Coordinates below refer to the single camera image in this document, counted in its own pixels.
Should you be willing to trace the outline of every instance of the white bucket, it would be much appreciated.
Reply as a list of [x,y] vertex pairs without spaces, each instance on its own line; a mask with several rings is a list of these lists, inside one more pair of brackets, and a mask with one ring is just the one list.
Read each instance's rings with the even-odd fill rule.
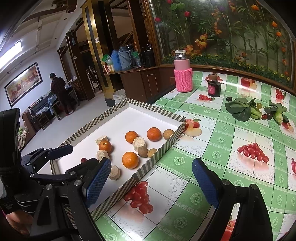
[[115,100],[115,104],[118,104],[119,102],[126,99],[126,92],[124,89],[115,91],[113,93],[113,99]]

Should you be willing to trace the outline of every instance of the tangerine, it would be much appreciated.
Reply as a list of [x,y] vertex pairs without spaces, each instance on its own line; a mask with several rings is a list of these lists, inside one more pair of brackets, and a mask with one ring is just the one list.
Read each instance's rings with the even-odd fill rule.
[[135,131],[129,131],[128,133],[126,133],[126,141],[130,144],[133,143],[136,137],[138,137],[138,134]]
[[161,132],[156,127],[151,127],[147,131],[147,137],[150,141],[158,141],[161,138]]
[[128,151],[123,154],[122,156],[122,164],[128,168],[133,169],[135,168],[139,163],[139,158],[136,153],[132,151]]
[[112,145],[109,141],[101,141],[99,144],[99,150],[105,150],[109,153],[112,150]]

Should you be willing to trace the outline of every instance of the dark pants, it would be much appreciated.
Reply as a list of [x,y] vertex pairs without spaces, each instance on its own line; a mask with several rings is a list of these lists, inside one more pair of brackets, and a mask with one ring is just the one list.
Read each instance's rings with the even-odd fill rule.
[[57,95],[57,98],[61,102],[61,105],[63,106],[67,115],[69,114],[68,107],[70,107],[71,110],[74,110],[74,107],[67,93]]

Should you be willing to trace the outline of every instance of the human hand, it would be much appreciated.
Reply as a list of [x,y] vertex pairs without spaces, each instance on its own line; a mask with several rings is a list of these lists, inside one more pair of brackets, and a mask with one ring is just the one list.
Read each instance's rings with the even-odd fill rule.
[[17,210],[13,213],[6,215],[6,219],[16,231],[22,235],[30,235],[27,226],[33,222],[33,217],[23,210]]

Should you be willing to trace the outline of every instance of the striped tray border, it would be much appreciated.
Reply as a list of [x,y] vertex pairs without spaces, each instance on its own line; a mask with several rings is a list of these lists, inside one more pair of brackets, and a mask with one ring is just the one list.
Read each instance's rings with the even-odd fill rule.
[[[127,180],[117,191],[115,191],[109,198],[107,198],[103,203],[101,203],[94,211],[91,212],[91,216],[96,221],[100,218],[106,211],[108,211],[116,202],[118,202],[123,196],[134,186],[136,185],[145,174],[158,162],[158,160],[165,154],[165,152],[172,146],[172,144],[177,140],[177,138],[181,135],[181,133],[185,129],[185,117],[180,116],[178,114],[172,113],[168,110],[164,110],[160,107],[150,105],[141,101],[126,99],[117,105],[113,106],[109,110],[105,111],[85,126],[80,128],[77,132],[75,132],[72,136],[70,136],[67,140],[65,140],[61,146],[71,144],[77,138],[79,138],[82,134],[90,130],[95,125],[99,124],[104,118],[108,117],[110,114],[114,113],[118,109],[124,107],[127,104],[133,104],[151,111],[154,111],[158,114],[167,116],[171,119],[179,121],[181,124],[178,129],[174,132],[174,134],[157,150],[157,152],[147,160],[145,164],[138,169],[138,171],[133,174],[133,176]],[[54,166],[54,161],[50,161],[50,166],[53,174],[57,174],[57,171]],[[70,208],[67,208],[67,213],[71,214]]]

